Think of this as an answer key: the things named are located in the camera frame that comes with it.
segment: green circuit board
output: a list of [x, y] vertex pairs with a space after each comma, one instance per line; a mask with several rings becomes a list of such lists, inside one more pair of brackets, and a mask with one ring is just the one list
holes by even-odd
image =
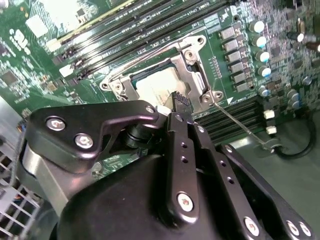
[[[278, 122], [292, 119], [293, 111], [301, 106], [318, 108], [320, 58], [305, 43], [317, 40], [319, 30], [314, 23], [320, 3], [305, 0], [301, 6], [291, 6], [288, 0], [231, 2], [9, 0], [8, 7], [0, 8], [0, 96], [23, 118], [39, 108], [119, 101], [113, 91], [101, 89], [101, 82], [112, 70], [191, 34], [205, 37], [198, 54], [209, 86], [223, 93], [221, 106], [259, 95], [261, 86], [265, 86], [272, 106], [279, 112]], [[253, 21], [264, 23], [262, 32], [250, 30]], [[301, 22], [304, 40], [289, 39], [288, 32], [301, 31]], [[230, 28], [234, 33], [224, 39], [225, 30]], [[257, 37], [265, 37], [264, 47], [253, 44]], [[226, 44], [232, 40], [236, 40], [236, 48], [227, 51]], [[57, 42], [59, 47], [52, 49]], [[241, 58], [228, 62], [228, 55], [237, 51], [241, 51]], [[268, 61], [257, 59], [260, 51], [269, 53]], [[125, 74], [176, 54], [171, 49], [149, 57]], [[242, 64], [237, 74], [231, 70], [236, 63]], [[62, 72], [66, 66], [70, 66], [68, 73]], [[271, 74], [262, 76], [265, 68]], [[235, 76], [242, 72], [245, 78], [236, 82]], [[296, 102], [290, 102], [288, 93], [292, 90], [298, 93]], [[214, 111], [211, 107], [197, 112], [194, 118]], [[108, 173], [134, 159], [113, 159]]]

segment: black metal arm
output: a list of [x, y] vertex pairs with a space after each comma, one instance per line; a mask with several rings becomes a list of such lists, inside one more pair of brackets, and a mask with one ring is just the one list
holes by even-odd
[[[88, 177], [95, 161], [141, 147], [161, 154], [75, 188], [78, 193], [67, 198], [61, 214], [58, 239], [194, 239], [199, 231], [204, 240], [316, 239], [302, 217], [234, 148], [215, 148], [207, 131], [193, 121], [186, 98], [174, 93], [167, 106], [173, 111], [167, 117], [159, 117], [144, 101], [46, 108], [31, 115], [26, 149], [46, 169], [68, 177]], [[53, 118], [65, 128], [49, 128]], [[91, 138], [90, 147], [79, 145], [80, 134]], [[39, 174], [26, 167], [31, 162], [24, 159], [24, 167], [37, 179]], [[145, 228], [128, 227], [132, 224]]]

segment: black cable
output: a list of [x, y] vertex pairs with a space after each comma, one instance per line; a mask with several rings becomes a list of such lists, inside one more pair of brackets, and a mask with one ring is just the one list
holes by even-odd
[[306, 125], [307, 125], [308, 131], [310, 133], [310, 138], [309, 138], [308, 145], [301, 152], [298, 152], [298, 153], [295, 153], [295, 154], [286, 154], [286, 153], [284, 153], [282, 151], [282, 147], [281, 146], [275, 147], [274, 148], [274, 152], [281, 159], [284, 159], [284, 160], [295, 160], [295, 159], [302, 158], [302, 157], [306, 156], [308, 153], [310, 153], [311, 150], [315, 147], [316, 141], [317, 141], [317, 128], [316, 128], [316, 124], [315, 124], [315, 122], [313, 120], [313, 113], [307, 111], [307, 112], [305, 112], [305, 115], [303, 117], [306, 118]]

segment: metal grille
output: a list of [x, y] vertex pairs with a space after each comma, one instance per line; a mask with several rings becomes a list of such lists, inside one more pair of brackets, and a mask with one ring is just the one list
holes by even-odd
[[[0, 153], [0, 183], [9, 182], [13, 162]], [[0, 189], [0, 239], [26, 239], [42, 200], [17, 180], [13, 187]]]

